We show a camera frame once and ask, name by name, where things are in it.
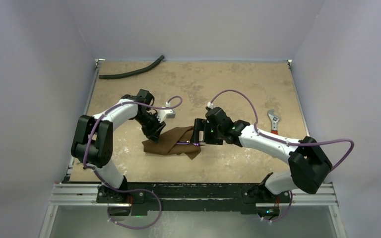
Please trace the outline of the brown fabric napkin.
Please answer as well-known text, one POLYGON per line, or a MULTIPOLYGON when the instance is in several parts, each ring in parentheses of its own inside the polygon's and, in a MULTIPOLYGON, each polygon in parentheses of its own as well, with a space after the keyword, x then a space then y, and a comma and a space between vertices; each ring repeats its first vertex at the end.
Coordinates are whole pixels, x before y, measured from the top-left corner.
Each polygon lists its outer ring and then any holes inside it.
POLYGON ((201 148, 192 144, 177 144, 177 142, 189 141, 193 134, 193 129, 193 126, 174 127, 163 132, 158 142, 149 139, 143 141, 143 151, 161 156, 186 154, 192 160, 201 152, 201 148))

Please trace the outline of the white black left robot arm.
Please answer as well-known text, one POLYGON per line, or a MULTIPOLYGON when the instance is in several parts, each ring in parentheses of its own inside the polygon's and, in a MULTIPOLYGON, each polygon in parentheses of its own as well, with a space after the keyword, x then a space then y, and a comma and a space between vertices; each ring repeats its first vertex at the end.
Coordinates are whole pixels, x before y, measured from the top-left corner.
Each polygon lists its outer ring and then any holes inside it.
POLYGON ((128 120, 141 125, 145 137, 158 142, 165 122, 159 117, 159 108, 153 109, 154 96, 147 90, 137 95, 124 95, 112 107, 99 114, 79 117, 73 136, 71 155, 86 169, 91 169, 109 188, 109 197, 116 203, 124 202, 128 196, 127 180, 111 160, 113 154, 113 132, 128 120))

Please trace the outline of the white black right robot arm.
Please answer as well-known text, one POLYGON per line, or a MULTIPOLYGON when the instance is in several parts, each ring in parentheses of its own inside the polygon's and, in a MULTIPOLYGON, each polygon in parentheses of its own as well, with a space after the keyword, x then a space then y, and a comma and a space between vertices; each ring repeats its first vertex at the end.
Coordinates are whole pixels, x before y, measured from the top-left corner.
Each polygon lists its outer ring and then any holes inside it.
POLYGON ((289 170, 269 173, 246 192, 248 196, 255 195, 266 202, 294 189, 315 194, 332 169, 332 163, 321 147, 313 145, 316 142, 313 138, 305 136, 297 140, 265 132, 247 121, 233 121, 220 107, 208 109, 204 118, 194 120, 190 142, 227 143, 255 149, 286 163, 289 170))

